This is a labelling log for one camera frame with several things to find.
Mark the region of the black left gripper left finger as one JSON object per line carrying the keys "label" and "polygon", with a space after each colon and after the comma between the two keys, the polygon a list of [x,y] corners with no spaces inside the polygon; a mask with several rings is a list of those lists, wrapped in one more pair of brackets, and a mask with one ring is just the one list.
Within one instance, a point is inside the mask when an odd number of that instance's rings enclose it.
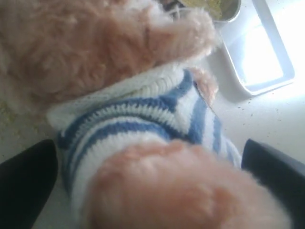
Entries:
{"label": "black left gripper left finger", "polygon": [[55,144],[47,139],[0,165],[0,227],[30,229],[56,182]]}

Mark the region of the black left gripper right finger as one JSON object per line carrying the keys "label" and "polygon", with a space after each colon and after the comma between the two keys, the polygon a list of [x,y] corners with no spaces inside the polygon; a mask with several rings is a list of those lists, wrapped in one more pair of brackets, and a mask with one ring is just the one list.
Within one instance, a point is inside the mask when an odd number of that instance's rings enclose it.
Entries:
{"label": "black left gripper right finger", "polygon": [[305,227],[305,165],[264,143],[248,139],[242,168],[252,173],[288,210],[294,229]]}

